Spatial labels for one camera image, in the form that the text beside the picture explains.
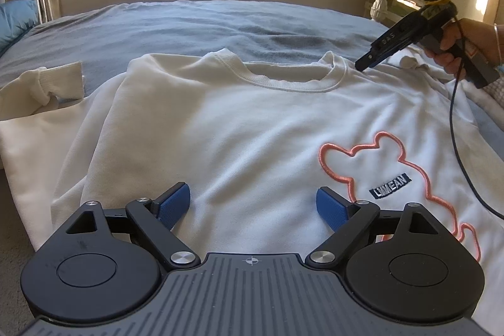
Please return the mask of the person right hand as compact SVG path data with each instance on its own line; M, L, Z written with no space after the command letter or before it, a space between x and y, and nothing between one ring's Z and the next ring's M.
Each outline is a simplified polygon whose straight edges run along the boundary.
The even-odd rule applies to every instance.
M470 51L474 49L480 52L488 65L496 68L503 64L503 25L487 24L484 22L461 19L455 23L449 23L443 28L443 38L440 43L440 53L425 49L426 55L432 58L437 65L443 68L447 74L458 78L464 78L466 69L461 69L461 58L455 57L449 49L457 41L464 39Z

